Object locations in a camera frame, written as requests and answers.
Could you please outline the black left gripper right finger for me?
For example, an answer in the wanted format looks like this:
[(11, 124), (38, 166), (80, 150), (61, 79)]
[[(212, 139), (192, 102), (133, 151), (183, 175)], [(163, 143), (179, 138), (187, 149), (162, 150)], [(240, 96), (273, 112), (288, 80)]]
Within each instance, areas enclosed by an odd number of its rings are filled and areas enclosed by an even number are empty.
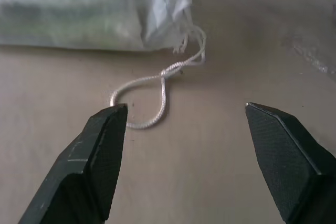
[(296, 117), (245, 107), (257, 162), (285, 224), (336, 224), (336, 157)]

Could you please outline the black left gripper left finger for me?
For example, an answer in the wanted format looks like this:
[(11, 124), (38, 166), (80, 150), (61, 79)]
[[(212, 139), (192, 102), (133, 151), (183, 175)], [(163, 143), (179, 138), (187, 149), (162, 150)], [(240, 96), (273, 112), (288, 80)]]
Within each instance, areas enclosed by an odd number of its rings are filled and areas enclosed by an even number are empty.
[(126, 104), (91, 116), (59, 154), (18, 224), (105, 224), (119, 177)]

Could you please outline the green towel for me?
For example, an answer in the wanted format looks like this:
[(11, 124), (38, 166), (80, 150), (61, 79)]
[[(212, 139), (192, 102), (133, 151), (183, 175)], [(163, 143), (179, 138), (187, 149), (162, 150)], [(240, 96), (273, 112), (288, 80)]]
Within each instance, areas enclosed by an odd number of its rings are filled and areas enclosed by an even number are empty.
[(0, 0), (0, 44), (141, 50), (139, 0)]

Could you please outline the clear plastic wrap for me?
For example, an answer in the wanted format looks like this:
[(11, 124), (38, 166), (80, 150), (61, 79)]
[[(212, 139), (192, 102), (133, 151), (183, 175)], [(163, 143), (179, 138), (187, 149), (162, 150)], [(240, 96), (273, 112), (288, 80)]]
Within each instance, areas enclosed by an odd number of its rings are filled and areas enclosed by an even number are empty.
[(330, 47), (314, 36), (299, 33), (286, 34), (281, 45), (336, 81), (336, 47)]

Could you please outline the translucent white drawstring bag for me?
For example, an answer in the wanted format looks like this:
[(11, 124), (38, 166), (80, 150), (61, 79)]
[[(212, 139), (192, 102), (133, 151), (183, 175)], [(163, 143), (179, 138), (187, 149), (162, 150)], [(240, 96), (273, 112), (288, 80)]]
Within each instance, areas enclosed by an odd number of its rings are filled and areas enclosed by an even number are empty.
[(126, 51), (151, 51), (180, 46), (192, 24), (191, 3), (192, 0), (139, 0), (137, 7), (144, 46), (141, 50)]

